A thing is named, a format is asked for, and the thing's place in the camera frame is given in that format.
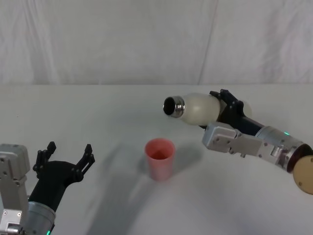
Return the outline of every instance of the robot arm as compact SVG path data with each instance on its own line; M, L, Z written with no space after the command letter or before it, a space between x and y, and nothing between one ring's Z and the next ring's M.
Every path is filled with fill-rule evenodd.
M55 143L50 142L47 150L38 151L33 170L39 180L28 199L24 184L30 169L27 149L22 145L0 145L0 193L4 207L0 235L51 234L66 188L82 181L95 162L90 144L77 164L49 162L55 149Z
M288 133L251 119L249 106L228 90L168 97L163 110L170 117L205 129L202 142L208 149L257 156L288 173L300 158L313 154L310 146Z
M206 128L202 143L210 150L230 154L240 153L242 157L251 155L274 165L281 167L285 165L286 150L283 145L274 146L258 137L243 134L225 123L210 123Z
M0 234L18 234L20 223L27 217L25 181L29 169L28 153L24 146L0 145L0 193L4 208Z

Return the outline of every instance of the bottle opening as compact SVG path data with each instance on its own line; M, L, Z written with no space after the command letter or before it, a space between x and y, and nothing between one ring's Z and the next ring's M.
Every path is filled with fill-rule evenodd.
M172 115L175 111L176 103L172 97L165 99L163 104L163 111L166 115Z
M163 104L164 113L173 118L179 118L183 114L184 109L185 103L180 96L167 97Z

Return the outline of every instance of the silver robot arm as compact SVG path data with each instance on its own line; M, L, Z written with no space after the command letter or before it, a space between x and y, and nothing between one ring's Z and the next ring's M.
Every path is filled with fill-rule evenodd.
M3 213L0 222L1 235L16 235L26 220L28 199L25 188L26 173L30 170L25 146L0 145L0 193Z
M230 125L221 122L210 123L204 133L202 143L207 149L223 153L240 153L256 156L284 168L288 150L283 146L274 146L264 140L241 133Z

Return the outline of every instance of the wooden disk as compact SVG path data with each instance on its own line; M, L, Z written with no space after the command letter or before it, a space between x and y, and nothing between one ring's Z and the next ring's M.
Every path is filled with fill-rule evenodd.
M297 161L293 169L293 179L302 191L313 194L313 155Z

